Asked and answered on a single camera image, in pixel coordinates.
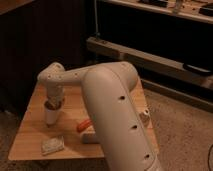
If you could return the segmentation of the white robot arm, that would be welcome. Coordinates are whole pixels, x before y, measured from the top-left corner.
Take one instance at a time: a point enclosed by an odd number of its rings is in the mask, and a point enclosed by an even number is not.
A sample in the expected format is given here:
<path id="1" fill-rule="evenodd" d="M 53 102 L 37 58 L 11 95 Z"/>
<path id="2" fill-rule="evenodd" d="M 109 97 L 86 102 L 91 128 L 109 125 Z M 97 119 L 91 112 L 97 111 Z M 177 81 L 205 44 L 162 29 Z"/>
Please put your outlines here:
<path id="1" fill-rule="evenodd" d="M 38 81 L 54 105 L 62 101 L 64 86 L 81 87 L 111 171 L 163 171 L 130 95 L 138 81 L 132 64 L 112 62 L 65 70 L 55 62 L 39 73 Z"/>

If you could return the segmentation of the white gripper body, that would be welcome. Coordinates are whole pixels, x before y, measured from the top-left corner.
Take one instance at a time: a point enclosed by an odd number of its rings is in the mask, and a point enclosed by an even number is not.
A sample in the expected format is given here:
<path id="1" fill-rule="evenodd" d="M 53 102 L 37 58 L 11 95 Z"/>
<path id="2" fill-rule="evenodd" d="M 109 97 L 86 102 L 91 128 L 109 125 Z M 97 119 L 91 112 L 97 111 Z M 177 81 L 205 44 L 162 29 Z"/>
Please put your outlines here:
<path id="1" fill-rule="evenodd" d="M 46 92 L 49 102 L 59 104 L 64 101 L 64 89 L 62 86 L 48 86 Z"/>

